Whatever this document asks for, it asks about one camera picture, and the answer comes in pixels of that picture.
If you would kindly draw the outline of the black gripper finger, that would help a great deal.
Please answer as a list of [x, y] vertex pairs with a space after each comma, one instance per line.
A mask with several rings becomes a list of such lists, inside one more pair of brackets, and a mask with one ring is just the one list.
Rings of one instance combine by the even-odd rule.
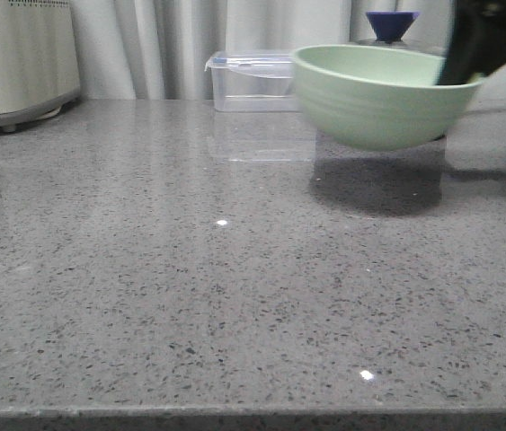
[[456, 1], [454, 25], [437, 84], [466, 84], [506, 65], [506, 0]]

